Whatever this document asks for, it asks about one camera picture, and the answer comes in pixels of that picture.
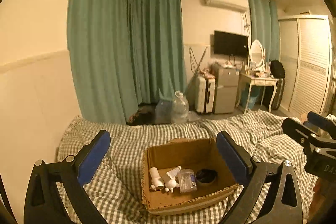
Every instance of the sticker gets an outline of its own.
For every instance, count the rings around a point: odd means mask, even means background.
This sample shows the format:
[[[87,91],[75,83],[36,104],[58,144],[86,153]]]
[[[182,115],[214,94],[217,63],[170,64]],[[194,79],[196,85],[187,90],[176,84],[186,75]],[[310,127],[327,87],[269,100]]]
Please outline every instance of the sticker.
[[[190,175],[190,178],[191,178],[191,183],[193,186],[196,186],[196,181],[195,181],[195,177],[194,175]]]

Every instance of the black bag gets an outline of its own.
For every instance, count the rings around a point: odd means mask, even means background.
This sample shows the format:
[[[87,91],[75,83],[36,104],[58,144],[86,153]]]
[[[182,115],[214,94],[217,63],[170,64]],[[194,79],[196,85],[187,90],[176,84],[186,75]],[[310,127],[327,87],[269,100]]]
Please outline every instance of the black bag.
[[[284,93],[284,87],[285,87],[285,80],[283,78],[279,78],[277,82],[277,90],[272,102],[271,110],[277,110],[280,107],[280,103],[282,100],[282,95]],[[265,97],[263,100],[263,105],[269,108],[269,103],[271,102],[271,98],[273,95],[273,87],[267,86],[265,88]]]
[[[279,60],[272,60],[269,68],[274,78],[285,78],[285,69]]]

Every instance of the black backpack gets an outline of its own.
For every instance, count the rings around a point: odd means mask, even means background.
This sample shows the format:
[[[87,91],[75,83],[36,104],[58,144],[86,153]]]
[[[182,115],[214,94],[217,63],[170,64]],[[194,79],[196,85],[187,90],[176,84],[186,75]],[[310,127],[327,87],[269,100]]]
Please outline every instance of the black backpack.
[[[269,68],[274,78],[285,78],[285,70],[279,60],[272,60]]]

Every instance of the wardrobe door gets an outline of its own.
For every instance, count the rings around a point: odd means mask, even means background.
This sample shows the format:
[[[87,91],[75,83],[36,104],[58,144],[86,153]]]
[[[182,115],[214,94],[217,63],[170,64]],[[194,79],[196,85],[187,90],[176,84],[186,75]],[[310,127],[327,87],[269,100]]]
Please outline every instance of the wardrobe door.
[[[298,19],[300,56],[291,112],[320,113],[329,81],[329,23],[325,19]]]
[[[290,111],[295,86],[299,55],[298,26],[296,19],[280,20],[280,61],[285,69],[286,84],[281,108]]]

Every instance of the green curtain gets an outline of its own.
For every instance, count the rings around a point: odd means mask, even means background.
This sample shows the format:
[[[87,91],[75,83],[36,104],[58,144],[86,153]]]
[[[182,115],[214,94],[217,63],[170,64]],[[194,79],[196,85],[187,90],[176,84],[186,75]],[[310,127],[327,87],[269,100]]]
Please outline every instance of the green curtain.
[[[278,8],[274,0],[249,0],[251,38],[258,39],[266,51],[266,62],[280,57]]]
[[[125,121],[138,109],[126,0],[69,0],[67,39],[84,118]]]
[[[138,103],[184,91],[181,0],[128,0],[133,78]]]

